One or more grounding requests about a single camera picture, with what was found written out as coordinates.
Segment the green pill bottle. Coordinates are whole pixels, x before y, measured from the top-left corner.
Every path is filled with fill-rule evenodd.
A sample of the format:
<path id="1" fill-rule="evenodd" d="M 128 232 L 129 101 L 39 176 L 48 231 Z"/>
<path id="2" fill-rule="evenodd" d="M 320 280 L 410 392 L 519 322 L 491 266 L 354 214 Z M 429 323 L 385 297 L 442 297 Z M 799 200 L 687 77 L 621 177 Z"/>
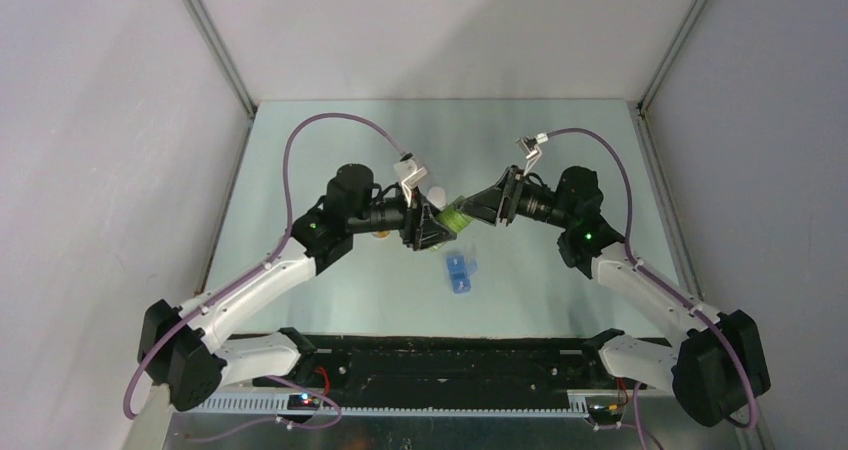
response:
<path id="1" fill-rule="evenodd" d="M 462 232 L 474 221 L 472 217 L 460 211 L 460 207 L 464 200 L 464 196 L 458 196 L 436 216 L 436 220 L 443 227 L 449 229 L 455 234 Z"/>

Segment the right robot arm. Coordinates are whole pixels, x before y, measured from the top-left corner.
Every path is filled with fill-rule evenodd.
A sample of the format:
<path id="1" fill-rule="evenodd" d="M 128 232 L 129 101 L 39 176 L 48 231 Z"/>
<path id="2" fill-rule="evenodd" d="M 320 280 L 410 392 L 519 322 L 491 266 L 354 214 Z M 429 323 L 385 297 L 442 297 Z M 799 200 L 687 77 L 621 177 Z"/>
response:
<path id="1" fill-rule="evenodd" d="M 589 342 L 585 381 L 606 388 L 618 378 L 671 394 L 697 423 L 712 427 L 771 388 L 759 329 L 744 311 L 726 313 L 683 291 L 639 258 L 602 216 L 595 171 L 572 166 L 556 189 L 509 167 L 468 198 L 462 213 L 490 225 L 521 216 L 561 229 L 564 264 L 625 299 L 665 339 L 643 341 L 610 329 Z"/>

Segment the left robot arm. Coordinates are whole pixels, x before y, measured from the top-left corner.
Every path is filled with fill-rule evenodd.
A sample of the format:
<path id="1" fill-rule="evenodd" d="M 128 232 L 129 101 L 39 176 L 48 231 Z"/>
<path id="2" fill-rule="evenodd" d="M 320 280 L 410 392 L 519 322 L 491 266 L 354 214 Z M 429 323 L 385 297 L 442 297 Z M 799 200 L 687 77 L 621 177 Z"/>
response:
<path id="1" fill-rule="evenodd" d="M 282 377 L 297 387 L 311 382 L 314 349 L 297 331 L 230 338 L 259 310 L 348 254 L 356 235 L 396 231 L 413 251 L 455 239 L 455 231 L 438 219 L 447 193 L 432 183 L 426 168 L 407 160 L 395 171 L 397 182 L 382 188 L 369 167 L 340 167 L 280 247 L 244 275 L 180 305 L 159 300 L 147 308 L 139 365 L 154 385 L 168 390 L 173 409 L 194 409 L 223 386 L 259 377 Z"/>

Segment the blue pill organizer box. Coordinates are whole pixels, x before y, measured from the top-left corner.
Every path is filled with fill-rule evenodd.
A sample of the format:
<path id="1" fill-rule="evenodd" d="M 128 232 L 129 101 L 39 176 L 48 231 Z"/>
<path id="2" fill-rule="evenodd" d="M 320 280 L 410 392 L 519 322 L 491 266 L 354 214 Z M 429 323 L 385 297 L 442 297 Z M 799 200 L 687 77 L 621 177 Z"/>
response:
<path id="1" fill-rule="evenodd" d="M 472 278 L 479 268 L 476 253 L 451 250 L 445 256 L 445 266 L 452 292 L 457 295 L 469 293 Z"/>

